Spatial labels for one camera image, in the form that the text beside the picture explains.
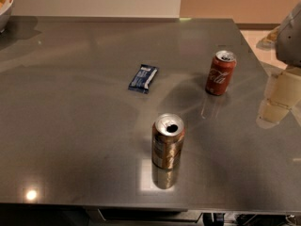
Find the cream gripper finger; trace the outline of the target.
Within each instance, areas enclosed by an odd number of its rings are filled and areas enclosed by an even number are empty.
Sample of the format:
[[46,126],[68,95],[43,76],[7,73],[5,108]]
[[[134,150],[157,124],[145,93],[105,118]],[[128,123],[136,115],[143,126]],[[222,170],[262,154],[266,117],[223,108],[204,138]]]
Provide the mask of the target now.
[[277,26],[258,42],[258,46],[261,48],[274,48],[277,41],[278,31],[279,27]]
[[290,113],[301,126],[301,68],[271,68],[256,123],[269,129],[279,125]]

